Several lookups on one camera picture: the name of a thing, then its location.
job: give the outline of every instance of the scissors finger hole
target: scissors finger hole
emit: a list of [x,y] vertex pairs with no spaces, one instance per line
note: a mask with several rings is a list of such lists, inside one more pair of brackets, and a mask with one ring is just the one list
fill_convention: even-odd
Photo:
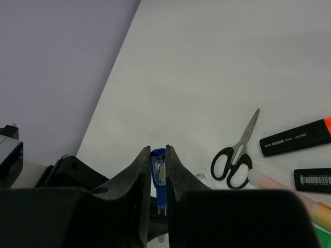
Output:
[[227,160],[228,156],[226,154],[222,154],[215,162],[214,173],[216,177],[221,177],[223,175]]
[[241,164],[236,173],[231,178],[231,185],[233,185],[234,187],[242,185],[247,179],[248,171],[248,165]]

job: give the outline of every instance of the black object with barcode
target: black object with barcode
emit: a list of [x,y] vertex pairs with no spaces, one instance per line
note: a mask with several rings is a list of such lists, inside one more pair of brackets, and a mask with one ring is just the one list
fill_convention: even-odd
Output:
[[298,191],[331,193],[331,168],[295,169],[294,183]]

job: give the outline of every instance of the scissors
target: scissors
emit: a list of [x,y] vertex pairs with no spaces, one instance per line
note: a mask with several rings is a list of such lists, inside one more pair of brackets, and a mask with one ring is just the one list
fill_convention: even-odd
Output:
[[[242,189],[243,187],[245,187],[246,184],[248,184],[248,178],[246,178],[246,180],[243,182],[242,185],[240,185],[238,187],[234,187],[231,184],[231,178],[234,176],[234,174],[237,172],[237,170],[240,168],[240,166],[242,164],[246,164],[248,166],[248,170],[253,169],[252,160],[250,159],[250,156],[247,155],[247,143],[253,132],[255,124],[257,123],[259,113],[260,113],[260,109],[258,108],[258,110],[256,110],[255,114],[251,118],[250,122],[248,123],[248,126],[245,129],[240,141],[233,147],[227,147],[227,148],[224,148],[223,150],[221,150],[219,153],[216,154],[216,156],[214,157],[214,159],[212,161],[212,166],[210,168],[210,172],[212,174],[212,177],[217,181],[221,181],[225,177],[227,177],[228,171],[231,170],[229,173],[229,176],[227,178],[227,185],[230,189],[239,190],[239,189]],[[237,162],[235,164],[233,164],[234,163],[233,160],[236,157],[236,154],[238,153],[240,146],[243,146],[243,148],[242,148],[241,152],[239,153]],[[223,175],[220,177],[217,177],[215,175],[215,163],[218,160],[218,158],[222,155],[226,155],[228,158],[227,158],[227,162],[225,163]]]

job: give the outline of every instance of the barcode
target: barcode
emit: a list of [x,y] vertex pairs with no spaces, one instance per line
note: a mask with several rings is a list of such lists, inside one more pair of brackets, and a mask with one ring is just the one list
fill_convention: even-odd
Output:
[[300,176],[301,184],[304,183],[315,183],[315,184],[331,184],[331,177],[329,176],[314,176],[314,177],[304,177]]

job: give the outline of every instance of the black scissors handle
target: black scissors handle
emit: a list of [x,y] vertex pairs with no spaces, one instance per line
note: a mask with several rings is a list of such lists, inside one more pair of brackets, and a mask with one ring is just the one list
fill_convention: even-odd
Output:
[[[212,177],[215,180],[221,181],[227,176],[228,171],[231,170],[230,173],[229,173],[229,176],[227,177],[227,185],[230,189],[239,190],[239,189],[242,189],[243,187],[245,187],[246,184],[248,184],[248,178],[246,178],[246,180],[242,183],[242,185],[234,187],[231,184],[232,177],[234,176],[234,174],[237,172],[237,170],[240,168],[240,166],[242,164],[246,164],[248,166],[248,170],[252,169],[253,165],[252,165],[252,160],[250,159],[250,157],[246,153],[243,154],[239,158],[239,160],[237,161],[236,164],[232,165],[230,161],[231,161],[231,158],[233,156],[233,152],[234,152],[234,150],[233,150],[232,147],[227,147],[227,148],[224,148],[223,150],[221,150],[219,153],[217,153],[216,156],[214,157],[213,161],[212,161],[212,166],[210,167],[210,172],[212,174]],[[228,159],[227,159],[227,162],[225,163],[225,167],[224,167],[224,171],[223,171],[222,176],[217,177],[215,175],[215,163],[218,160],[218,158],[222,155],[226,155],[228,157]]]

